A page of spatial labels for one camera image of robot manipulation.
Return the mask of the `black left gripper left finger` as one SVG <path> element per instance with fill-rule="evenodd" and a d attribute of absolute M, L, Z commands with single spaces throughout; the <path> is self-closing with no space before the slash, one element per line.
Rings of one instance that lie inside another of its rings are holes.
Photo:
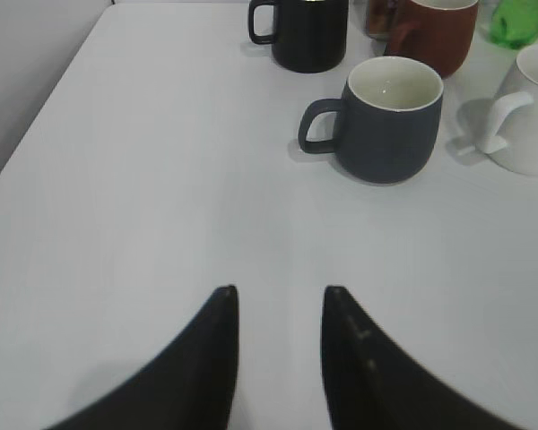
<path fill-rule="evenodd" d="M 225 429 L 239 369 L 239 293 L 216 288 L 185 329 L 58 429 Z"/>

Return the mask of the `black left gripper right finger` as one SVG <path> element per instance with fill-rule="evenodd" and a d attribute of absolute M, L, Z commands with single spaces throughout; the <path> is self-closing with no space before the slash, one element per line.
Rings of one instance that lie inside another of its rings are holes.
<path fill-rule="evenodd" d="M 334 429 L 511 429 L 408 356 L 347 288 L 325 289 L 321 373 Z"/>

